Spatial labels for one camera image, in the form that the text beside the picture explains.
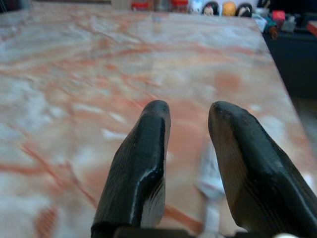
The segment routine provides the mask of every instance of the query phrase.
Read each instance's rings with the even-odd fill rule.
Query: jar
[[[133,11],[148,11],[150,10],[150,4],[147,0],[133,0],[131,9]]]
[[[171,0],[171,11],[187,13],[188,0]]]

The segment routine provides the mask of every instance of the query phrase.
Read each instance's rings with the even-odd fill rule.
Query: pink marble
[[[254,21],[39,5],[0,15],[0,237],[89,237],[114,153],[154,99],[172,121],[160,227],[202,230],[195,184],[217,100],[253,113],[317,191],[317,162]],[[220,231],[236,229],[224,199]]]

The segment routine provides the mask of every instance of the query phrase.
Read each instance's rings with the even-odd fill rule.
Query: marble table
[[[317,191],[317,162],[254,21],[39,5],[0,15],[0,237],[89,237],[112,158],[155,99],[172,121],[160,227],[202,230],[196,182],[217,100],[253,113]],[[224,199],[220,231],[236,229]]]

